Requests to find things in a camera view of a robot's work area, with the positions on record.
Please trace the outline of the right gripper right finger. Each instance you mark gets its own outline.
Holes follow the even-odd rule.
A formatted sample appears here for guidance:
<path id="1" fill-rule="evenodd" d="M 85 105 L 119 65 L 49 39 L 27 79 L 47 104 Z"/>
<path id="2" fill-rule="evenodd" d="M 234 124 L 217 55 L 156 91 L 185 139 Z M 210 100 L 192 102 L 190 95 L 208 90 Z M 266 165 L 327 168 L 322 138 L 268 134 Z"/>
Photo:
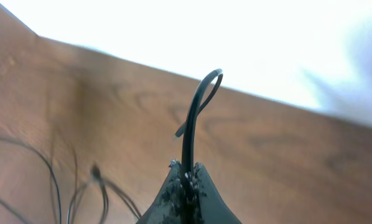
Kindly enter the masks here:
<path id="1" fill-rule="evenodd" d="M 200 162 L 193 168 L 193 187 L 196 193 L 195 223 L 241 224 L 223 201 L 208 171 Z"/>

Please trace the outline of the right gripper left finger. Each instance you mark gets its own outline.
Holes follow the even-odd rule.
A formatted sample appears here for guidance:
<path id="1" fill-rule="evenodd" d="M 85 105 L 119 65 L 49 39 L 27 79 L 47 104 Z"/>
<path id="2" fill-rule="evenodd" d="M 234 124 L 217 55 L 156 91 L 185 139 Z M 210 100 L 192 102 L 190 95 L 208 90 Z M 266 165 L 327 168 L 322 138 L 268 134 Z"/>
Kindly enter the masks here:
<path id="1" fill-rule="evenodd" d="M 181 224 L 181 164 L 172 159 L 169 168 L 156 198 L 137 224 Z"/>

